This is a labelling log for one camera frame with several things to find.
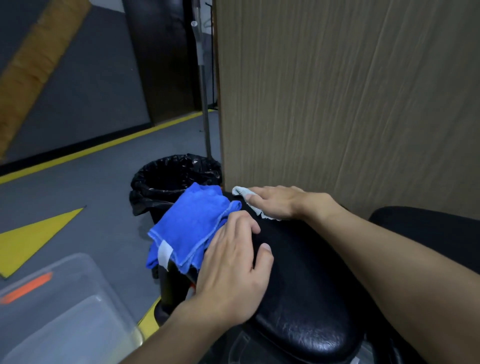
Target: blue cloth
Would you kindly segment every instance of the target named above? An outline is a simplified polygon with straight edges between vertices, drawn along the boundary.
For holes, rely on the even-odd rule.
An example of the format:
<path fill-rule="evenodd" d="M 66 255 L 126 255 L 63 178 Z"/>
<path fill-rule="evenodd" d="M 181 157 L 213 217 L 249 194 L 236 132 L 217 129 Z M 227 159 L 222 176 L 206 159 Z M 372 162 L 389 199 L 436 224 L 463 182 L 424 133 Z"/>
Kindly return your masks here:
<path fill-rule="evenodd" d="M 179 271 L 187 273 L 190 266 L 200 269 L 204 251 L 231 212 L 241 209 L 240 201 L 230 202 L 220 186 L 192 184 L 148 232 L 154 240 L 148 253 L 147 268 L 158 264 L 158 247 L 166 241 L 172 248 L 170 260 Z"/>

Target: garbage bin liner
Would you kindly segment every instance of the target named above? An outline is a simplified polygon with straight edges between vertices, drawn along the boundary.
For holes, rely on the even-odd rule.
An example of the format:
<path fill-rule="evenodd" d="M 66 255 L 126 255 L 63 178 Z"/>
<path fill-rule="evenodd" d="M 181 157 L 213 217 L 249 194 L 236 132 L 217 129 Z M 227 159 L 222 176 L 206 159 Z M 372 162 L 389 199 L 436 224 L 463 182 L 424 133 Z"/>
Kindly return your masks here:
<path fill-rule="evenodd" d="M 221 185 L 220 163 L 194 154 L 174 155 L 154 160 L 133 177 L 130 204 L 138 216 L 154 209 L 161 214 L 194 182 Z"/>

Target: wooden beam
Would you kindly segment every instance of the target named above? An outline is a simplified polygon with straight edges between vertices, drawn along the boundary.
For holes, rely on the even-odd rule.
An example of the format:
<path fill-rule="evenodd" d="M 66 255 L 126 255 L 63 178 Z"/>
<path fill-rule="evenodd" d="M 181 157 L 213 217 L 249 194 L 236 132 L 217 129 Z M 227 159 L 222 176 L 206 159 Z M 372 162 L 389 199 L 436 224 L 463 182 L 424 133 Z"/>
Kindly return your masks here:
<path fill-rule="evenodd" d="M 89 0 L 50 0 L 0 77 L 0 158 L 90 10 Z"/>

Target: blue microfiber towel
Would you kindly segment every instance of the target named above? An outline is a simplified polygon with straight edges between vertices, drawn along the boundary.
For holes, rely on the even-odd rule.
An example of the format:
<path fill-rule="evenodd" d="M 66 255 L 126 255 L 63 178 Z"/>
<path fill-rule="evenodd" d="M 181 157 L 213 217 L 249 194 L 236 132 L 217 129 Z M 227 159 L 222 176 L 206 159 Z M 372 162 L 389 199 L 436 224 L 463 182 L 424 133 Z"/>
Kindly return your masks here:
<path fill-rule="evenodd" d="M 220 186 L 192 184 L 148 232 L 154 242 L 147 268 L 157 264 L 167 268 L 171 260 L 183 274 L 190 266 L 200 269 L 213 236 L 227 222 L 228 215 L 240 209 L 241 202 L 230 202 Z"/>

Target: person's left hand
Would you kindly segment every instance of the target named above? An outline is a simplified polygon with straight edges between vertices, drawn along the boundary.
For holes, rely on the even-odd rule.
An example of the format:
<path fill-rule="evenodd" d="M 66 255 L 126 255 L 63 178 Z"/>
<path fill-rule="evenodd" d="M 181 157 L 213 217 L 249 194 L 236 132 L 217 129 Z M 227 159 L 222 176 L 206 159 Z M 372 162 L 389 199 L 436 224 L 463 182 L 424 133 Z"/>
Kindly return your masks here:
<path fill-rule="evenodd" d="M 260 227 L 248 212 L 232 212 L 205 252 L 198 275 L 198 313 L 218 319 L 225 330 L 252 317 L 267 289 L 272 251 L 260 245 L 253 266 L 252 232 L 258 234 Z"/>

